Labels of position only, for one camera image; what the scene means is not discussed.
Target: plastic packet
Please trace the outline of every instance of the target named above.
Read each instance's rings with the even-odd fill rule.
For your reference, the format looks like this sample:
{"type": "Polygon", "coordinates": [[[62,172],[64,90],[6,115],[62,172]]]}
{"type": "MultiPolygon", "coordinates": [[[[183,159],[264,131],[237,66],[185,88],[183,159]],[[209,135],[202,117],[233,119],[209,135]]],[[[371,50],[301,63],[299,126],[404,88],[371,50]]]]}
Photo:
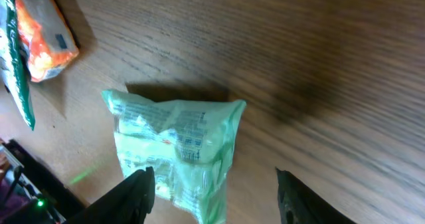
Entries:
{"type": "Polygon", "coordinates": [[[14,0],[0,0],[0,73],[25,122],[34,130],[29,85],[19,54],[14,0]]]}
{"type": "Polygon", "coordinates": [[[18,31],[31,81],[57,76],[78,48],[54,0],[15,0],[18,31]]]}
{"type": "Polygon", "coordinates": [[[199,223],[224,223],[226,175],[245,101],[154,102],[117,90],[102,96],[115,116],[124,177],[152,166],[156,195],[192,213],[199,223]]]}

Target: wood grain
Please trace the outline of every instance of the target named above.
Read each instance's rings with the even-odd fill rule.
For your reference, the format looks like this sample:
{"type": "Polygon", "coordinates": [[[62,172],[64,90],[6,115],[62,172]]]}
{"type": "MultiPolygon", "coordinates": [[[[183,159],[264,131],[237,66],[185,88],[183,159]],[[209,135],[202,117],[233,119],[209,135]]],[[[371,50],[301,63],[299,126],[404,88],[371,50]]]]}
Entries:
{"type": "MultiPolygon", "coordinates": [[[[248,107],[228,175],[228,223],[279,223],[274,167],[358,223],[425,223],[425,0],[58,0],[82,44],[32,84],[16,138],[88,203],[122,175],[100,92],[248,107]]],[[[194,223],[157,200],[147,223],[194,223]]]]}

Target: green plastic bag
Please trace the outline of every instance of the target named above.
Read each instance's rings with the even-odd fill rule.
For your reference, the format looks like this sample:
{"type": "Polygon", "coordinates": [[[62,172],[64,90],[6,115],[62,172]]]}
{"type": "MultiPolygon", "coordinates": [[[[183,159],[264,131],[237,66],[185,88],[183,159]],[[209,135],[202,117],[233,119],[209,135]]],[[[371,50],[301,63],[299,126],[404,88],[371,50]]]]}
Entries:
{"type": "Polygon", "coordinates": [[[115,119],[115,143],[124,177],[152,166],[156,195],[171,200],[199,223],[226,221],[226,175],[243,100],[154,102],[105,90],[115,119]]]}
{"type": "Polygon", "coordinates": [[[19,112],[34,130],[35,118],[28,79],[19,54],[15,0],[0,0],[0,73],[19,112]]]}

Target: wooden table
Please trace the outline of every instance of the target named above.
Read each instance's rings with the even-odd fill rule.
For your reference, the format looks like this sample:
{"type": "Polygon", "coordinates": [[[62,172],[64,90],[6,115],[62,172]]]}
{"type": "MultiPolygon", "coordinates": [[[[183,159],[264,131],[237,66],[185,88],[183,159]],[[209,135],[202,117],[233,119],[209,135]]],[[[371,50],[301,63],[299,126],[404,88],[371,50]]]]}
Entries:
{"type": "MultiPolygon", "coordinates": [[[[248,101],[228,223],[279,223],[274,167],[359,223],[425,223],[425,0],[58,0],[82,43],[31,85],[16,138],[91,203],[122,180],[106,88],[156,101],[248,101]]],[[[157,200],[147,223],[194,223],[157,200]]]]}

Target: orange and white package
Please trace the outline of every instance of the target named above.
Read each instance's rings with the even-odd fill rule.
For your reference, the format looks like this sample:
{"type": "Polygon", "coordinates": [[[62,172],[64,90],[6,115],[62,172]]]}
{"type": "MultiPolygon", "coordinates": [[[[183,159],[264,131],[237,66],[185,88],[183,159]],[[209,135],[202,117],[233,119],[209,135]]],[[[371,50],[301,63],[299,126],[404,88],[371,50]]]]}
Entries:
{"type": "Polygon", "coordinates": [[[57,76],[78,55],[59,8],[54,0],[15,0],[15,4],[31,81],[57,76]]]}

